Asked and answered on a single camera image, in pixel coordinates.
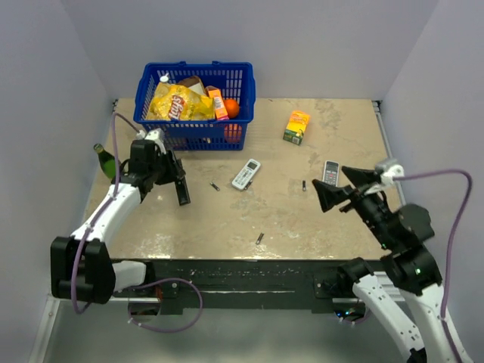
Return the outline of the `white remote control green screen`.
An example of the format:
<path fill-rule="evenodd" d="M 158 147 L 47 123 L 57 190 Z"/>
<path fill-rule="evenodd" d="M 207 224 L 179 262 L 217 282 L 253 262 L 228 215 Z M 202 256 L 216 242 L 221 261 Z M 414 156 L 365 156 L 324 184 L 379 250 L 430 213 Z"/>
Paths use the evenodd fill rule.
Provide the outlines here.
<path fill-rule="evenodd" d="M 248 159 L 244 167 L 234 177 L 231 186 L 239 191 L 243 191 L 252 181 L 255 174 L 259 171 L 261 163 L 254 159 Z"/>

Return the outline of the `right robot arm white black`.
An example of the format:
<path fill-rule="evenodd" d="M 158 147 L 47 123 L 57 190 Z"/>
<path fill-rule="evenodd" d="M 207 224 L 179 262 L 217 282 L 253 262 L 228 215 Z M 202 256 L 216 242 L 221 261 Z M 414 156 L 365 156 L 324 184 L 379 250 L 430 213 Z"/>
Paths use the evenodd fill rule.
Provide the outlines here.
<path fill-rule="evenodd" d="M 383 325 L 406 362 L 470 362 L 448 312 L 451 257 L 441 273 L 425 241 L 434 237 L 429 212 L 414 203 L 392 211 L 383 192 L 397 182 L 429 178 L 447 171 L 406 175 L 395 161 L 373 170 L 342 167 L 350 185 L 337 187 L 321 180 L 312 184 L 323 212 L 338 206 L 340 212 L 356 211 L 387 255 L 383 270 L 405 300 L 406 315 L 380 284 L 375 271 L 362 258 L 337 270 L 337 289 L 356 296 Z"/>

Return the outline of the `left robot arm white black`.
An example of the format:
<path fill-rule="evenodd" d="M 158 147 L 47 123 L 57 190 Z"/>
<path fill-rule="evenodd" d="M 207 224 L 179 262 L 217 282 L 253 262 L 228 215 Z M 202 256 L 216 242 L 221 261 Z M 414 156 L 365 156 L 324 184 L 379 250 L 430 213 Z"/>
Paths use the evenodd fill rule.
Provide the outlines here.
<path fill-rule="evenodd" d="M 145 263 L 113 262 L 108 244 L 156 185 L 174 184 L 179 205 L 189 204 L 186 173 L 175 153 L 150 137 L 132 142 L 127 166 L 83 225 L 51 243 L 52 296 L 74 304 L 105 304 L 126 288 L 139 296 L 156 290 L 157 279 L 147 272 Z"/>

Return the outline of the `white remote control dark keypad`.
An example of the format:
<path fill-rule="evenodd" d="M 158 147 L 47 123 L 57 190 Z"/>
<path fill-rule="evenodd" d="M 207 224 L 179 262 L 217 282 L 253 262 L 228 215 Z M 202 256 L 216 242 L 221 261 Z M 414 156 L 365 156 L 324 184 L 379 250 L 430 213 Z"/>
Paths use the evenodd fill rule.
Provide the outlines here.
<path fill-rule="evenodd" d="M 337 162 L 327 160 L 324 163 L 322 181 L 328 185 L 337 186 L 339 180 L 340 165 Z"/>

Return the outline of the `yellow green juice carton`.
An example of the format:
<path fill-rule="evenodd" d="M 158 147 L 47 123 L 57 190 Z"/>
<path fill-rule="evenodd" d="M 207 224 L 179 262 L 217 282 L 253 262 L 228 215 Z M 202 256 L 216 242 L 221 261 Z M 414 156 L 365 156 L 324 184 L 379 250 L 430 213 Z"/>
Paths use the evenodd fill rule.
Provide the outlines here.
<path fill-rule="evenodd" d="M 283 139 L 292 144 L 300 146 L 310 120 L 311 117 L 309 114 L 302 112 L 301 110 L 294 110 L 291 113 L 284 130 Z"/>

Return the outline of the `green glass bottle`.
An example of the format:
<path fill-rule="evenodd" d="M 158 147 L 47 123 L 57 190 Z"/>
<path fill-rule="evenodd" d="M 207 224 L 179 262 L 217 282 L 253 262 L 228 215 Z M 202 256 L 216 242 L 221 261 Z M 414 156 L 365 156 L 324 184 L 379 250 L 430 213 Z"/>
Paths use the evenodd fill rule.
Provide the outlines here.
<path fill-rule="evenodd" d="M 107 152 L 102 144 L 95 144 L 93 150 L 98 156 L 99 165 L 107 178 L 112 180 L 116 176 L 116 168 L 120 163 L 115 156 Z"/>

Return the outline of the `yellow Lays chips bag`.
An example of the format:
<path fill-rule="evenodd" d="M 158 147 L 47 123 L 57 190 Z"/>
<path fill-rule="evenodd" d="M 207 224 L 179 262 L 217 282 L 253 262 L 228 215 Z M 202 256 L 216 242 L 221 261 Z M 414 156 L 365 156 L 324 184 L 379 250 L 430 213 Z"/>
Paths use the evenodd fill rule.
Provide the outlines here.
<path fill-rule="evenodd" d="M 145 119 L 201 121 L 215 119 L 212 98 L 183 85 L 159 83 Z"/>

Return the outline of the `orange fruit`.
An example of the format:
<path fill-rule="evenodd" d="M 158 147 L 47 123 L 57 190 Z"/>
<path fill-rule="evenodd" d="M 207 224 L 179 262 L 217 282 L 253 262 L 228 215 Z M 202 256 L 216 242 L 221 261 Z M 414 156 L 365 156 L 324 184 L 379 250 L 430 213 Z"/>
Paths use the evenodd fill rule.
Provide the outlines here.
<path fill-rule="evenodd" d="M 240 112 L 240 106 L 238 102 L 233 98 L 226 98 L 224 100 L 225 109 L 227 111 L 228 117 L 234 119 L 238 116 Z"/>

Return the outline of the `orange carton in basket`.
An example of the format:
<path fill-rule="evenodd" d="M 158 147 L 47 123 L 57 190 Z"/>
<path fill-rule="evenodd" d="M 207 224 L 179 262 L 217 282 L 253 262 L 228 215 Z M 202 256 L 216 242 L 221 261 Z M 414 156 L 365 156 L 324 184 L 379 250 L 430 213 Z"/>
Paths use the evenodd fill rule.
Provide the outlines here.
<path fill-rule="evenodd" d="M 219 88 L 212 85 L 206 87 L 208 96 L 213 100 L 214 114 L 217 120 L 229 120 L 228 111 Z"/>

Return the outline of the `brown bread loaf bag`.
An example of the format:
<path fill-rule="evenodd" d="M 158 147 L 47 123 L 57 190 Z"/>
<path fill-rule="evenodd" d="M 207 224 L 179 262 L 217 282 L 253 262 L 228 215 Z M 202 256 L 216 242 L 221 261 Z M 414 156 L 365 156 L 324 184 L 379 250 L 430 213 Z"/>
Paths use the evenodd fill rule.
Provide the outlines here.
<path fill-rule="evenodd" d="M 207 95 L 206 88 L 199 76 L 187 77 L 181 81 L 178 81 L 177 85 L 183 85 L 184 87 L 198 93 L 199 95 Z"/>

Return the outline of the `blue plastic shopping basket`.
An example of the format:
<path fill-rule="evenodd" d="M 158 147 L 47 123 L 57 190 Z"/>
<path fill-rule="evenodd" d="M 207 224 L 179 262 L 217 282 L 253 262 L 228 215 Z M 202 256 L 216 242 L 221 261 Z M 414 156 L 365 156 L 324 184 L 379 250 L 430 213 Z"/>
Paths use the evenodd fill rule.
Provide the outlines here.
<path fill-rule="evenodd" d="M 148 117 L 150 102 L 167 75 L 175 84 L 198 76 L 204 85 L 219 89 L 223 98 L 236 100 L 240 110 L 233 119 L 204 119 L 193 121 L 159 120 Z M 220 62 L 210 64 L 149 63 L 138 84 L 133 120 L 146 130 L 162 129 L 167 147 L 174 150 L 241 150 L 247 127 L 254 118 L 256 80 L 249 62 Z"/>

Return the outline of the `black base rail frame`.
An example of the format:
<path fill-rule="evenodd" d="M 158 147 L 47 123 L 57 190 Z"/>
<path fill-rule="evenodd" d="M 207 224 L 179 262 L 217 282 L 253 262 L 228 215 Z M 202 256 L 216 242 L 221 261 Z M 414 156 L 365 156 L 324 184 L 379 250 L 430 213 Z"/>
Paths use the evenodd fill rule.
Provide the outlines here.
<path fill-rule="evenodd" d="M 164 315 L 184 309 L 309 310 L 328 313 L 333 300 L 351 298 L 337 286 L 342 260 L 147 259 L 141 289 L 116 298 L 160 303 Z"/>

